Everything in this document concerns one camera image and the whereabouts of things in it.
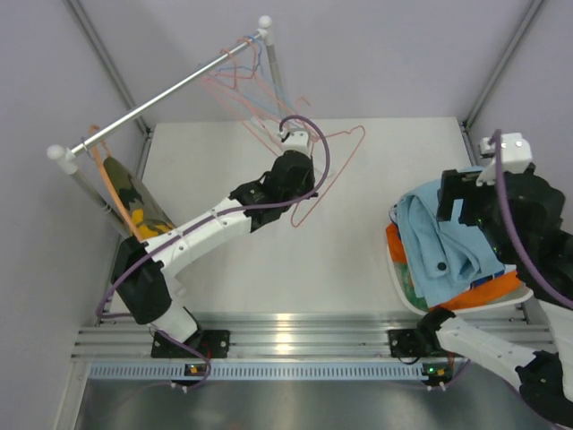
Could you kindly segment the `green white patterned trousers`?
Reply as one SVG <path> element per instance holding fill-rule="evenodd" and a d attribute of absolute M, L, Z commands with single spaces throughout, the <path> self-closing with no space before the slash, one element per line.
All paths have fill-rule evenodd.
<path fill-rule="evenodd" d="M 427 304 L 423 297 L 418 297 L 415 293 L 415 286 L 410 276 L 410 271 L 406 263 L 394 262 L 394 273 L 397 281 L 395 283 L 398 295 L 405 306 L 412 312 L 424 314 L 427 312 Z"/>

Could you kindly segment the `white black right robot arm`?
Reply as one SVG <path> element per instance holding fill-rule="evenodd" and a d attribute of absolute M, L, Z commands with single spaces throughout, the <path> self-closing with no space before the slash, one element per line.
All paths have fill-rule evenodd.
<path fill-rule="evenodd" d="M 498 375 L 538 416 L 572 427 L 572 235 L 561 228 L 564 194 L 535 175 L 506 172 L 479 185 L 475 172 L 443 172 L 437 218 L 449 220 L 461 202 L 459 222 L 477 227 L 503 263 L 542 308 L 556 350 L 526 348 L 482 331 L 438 305 L 417 325 L 420 349 L 468 358 Z"/>

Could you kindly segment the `blue wire hanger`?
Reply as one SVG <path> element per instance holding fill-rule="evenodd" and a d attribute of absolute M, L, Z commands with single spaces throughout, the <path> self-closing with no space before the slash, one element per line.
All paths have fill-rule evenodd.
<path fill-rule="evenodd" d="M 242 103 L 253 115 L 280 119 L 297 114 L 297 105 L 282 84 L 276 55 L 268 59 L 268 47 L 257 33 L 242 36 L 245 51 L 232 54 L 227 63 L 209 74 L 210 83 L 228 90 L 236 104 Z"/>

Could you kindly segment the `orange trousers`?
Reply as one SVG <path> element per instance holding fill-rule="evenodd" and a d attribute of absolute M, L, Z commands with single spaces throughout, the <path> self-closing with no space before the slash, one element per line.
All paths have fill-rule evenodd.
<path fill-rule="evenodd" d="M 394 273 L 393 263 L 402 262 L 407 264 L 407 261 L 405 249 L 399 237 L 398 227 L 395 224 L 390 223 L 386 227 L 386 238 L 387 260 L 390 274 L 393 276 L 392 282 L 394 287 L 396 287 L 397 278 Z M 452 297 L 449 301 L 441 303 L 440 306 L 454 312 L 470 313 L 491 310 L 505 305 L 518 305 L 530 296 L 532 296 L 532 292 L 517 279 L 516 272 L 505 269 L 500 274 L 473 282 L 469 288 Z M 433 306 L 427 305 L 427 308 L 427 312 L 429 312 L 433 309 Z"/>

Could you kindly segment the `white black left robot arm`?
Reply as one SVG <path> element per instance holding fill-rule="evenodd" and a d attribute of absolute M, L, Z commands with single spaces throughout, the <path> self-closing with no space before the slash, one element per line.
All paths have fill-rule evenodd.
<path fill-rule="evenodd" d="M 312 156 L 286 150 L 259 179 L 239 185 L 219 205 L 180 228 L 120 246 L 112 285 L 133 319 L 171 338 L 184 356 L 197 353 L 202 328 L 175 301 L 168 282 L 199 257 L 224 243 L 262 228 L 303 198 L 315 195 Z"/>

